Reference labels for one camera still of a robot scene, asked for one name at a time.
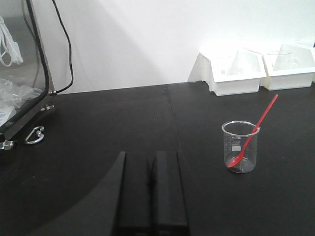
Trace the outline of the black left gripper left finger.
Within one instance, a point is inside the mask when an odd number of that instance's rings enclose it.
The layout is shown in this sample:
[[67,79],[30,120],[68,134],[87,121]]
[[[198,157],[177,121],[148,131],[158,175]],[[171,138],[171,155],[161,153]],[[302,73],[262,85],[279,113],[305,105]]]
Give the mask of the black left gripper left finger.
[[147,156],[121,151],[122,180],[119,185],[115,236],[148,236],[151,231],[150,188]]

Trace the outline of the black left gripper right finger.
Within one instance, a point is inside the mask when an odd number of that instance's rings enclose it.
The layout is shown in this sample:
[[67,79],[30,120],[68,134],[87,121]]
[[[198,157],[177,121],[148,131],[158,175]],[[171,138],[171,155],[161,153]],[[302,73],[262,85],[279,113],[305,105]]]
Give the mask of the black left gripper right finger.
[[154,235],[188,236],[189,224],[176,152],[157,152],[152,178]]

